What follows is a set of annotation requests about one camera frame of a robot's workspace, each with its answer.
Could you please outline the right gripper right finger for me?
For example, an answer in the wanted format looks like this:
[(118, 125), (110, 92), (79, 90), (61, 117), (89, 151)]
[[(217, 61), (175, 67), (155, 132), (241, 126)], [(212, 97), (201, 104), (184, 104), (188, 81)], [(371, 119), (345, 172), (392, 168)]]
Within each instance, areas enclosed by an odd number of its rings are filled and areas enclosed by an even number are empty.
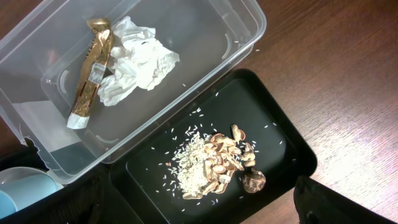
[(297, 178), (294, 204), (300, 224), (395, 224), (306, 176)]

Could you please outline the gold snack wrapper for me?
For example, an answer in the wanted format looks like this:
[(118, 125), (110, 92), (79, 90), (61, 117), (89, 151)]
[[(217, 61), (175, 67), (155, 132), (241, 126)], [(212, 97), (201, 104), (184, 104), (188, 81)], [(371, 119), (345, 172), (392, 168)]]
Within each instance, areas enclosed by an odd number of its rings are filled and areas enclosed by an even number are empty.
[(94, 38), (83, 61), (75, 100), (68, 117), (67, 127), (70, 129), (87, 127), (114, 45), (114, 34), (107, 18), (91, 19), (86, 23), (94, 33)]

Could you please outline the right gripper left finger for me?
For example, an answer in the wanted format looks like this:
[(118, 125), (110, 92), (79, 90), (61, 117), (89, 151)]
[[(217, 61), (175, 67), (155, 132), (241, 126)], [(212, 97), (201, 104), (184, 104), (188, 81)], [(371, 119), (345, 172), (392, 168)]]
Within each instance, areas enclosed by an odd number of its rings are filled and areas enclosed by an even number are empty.
[(3, 224), (142, 223), (97, 166), (52, 195), (1, 219)]

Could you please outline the food scraps and rice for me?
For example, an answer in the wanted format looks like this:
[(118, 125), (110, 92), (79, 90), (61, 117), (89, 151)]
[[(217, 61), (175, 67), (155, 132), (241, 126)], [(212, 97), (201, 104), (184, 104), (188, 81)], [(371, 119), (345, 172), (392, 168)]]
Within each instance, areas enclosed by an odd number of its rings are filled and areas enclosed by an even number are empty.
[(260, 98), (232, 87), (195, 104), (130, 167), (161, 212), (189, 216), (262, 191), (286, 152)]

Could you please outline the white tissue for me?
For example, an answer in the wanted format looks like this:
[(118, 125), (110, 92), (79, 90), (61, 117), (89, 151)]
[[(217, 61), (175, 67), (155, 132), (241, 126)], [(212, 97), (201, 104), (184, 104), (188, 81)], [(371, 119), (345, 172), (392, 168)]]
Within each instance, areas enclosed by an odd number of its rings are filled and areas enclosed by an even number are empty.
[(129, 16), (112, 28), (117, 46), (111, 49), (113, 71), (101, 81), (98, 96), (105, 106), (115, 106), (136, 88), (151, 91), (174, 69), (179, 54), (156, 39), (156, 29), (137, 26)]

